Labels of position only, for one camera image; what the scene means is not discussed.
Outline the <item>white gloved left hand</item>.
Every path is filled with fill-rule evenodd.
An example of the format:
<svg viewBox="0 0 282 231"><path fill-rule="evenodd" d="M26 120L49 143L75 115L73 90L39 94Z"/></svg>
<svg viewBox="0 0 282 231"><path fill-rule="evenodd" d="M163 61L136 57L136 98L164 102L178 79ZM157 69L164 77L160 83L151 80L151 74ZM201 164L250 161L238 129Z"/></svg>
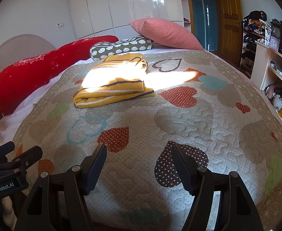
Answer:
<svg viewBox="0 0 282 231"><path fill-rule="evenodd" d="M9 227L11 230L14 230L17 222L17 217L14 213L13 203L10 197L5 197L2 199L2 207L3 207L3 221L5 225Z"/></svg>

